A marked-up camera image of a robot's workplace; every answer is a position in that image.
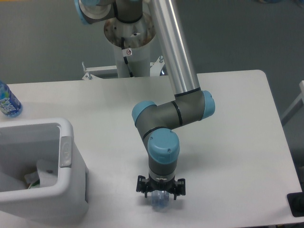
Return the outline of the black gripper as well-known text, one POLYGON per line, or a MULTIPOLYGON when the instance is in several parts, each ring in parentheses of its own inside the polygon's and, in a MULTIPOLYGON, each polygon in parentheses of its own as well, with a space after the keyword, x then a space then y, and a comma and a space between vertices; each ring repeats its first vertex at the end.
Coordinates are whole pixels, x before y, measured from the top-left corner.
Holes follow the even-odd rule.
POLYGON ((173 199, 176 200, 178 196, 186 195, 186 183, 185 179, 175 180, 175 176, 165 176, 166 180, 153 179, 151 175, 149 178, 139 175, 137 178, 136 192, 141 192, 146 198, 148 192, 153 192, 154 190, 167 191, 173 194, 173 199))

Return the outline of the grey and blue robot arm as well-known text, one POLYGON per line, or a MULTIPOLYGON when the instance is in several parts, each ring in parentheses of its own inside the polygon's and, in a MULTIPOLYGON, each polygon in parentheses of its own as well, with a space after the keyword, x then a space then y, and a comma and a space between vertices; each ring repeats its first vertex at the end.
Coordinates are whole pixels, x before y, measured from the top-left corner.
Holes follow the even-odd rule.
POLYGON ((104 22, 119 77, 136 89, 132 118, 148 155, 149 174, 136 191, 153 198, 186 194, 176 179, 180 141, 175 129, 212 116, 215 102, 200 87, 174 0, 76 0, 84 24, 104 22))

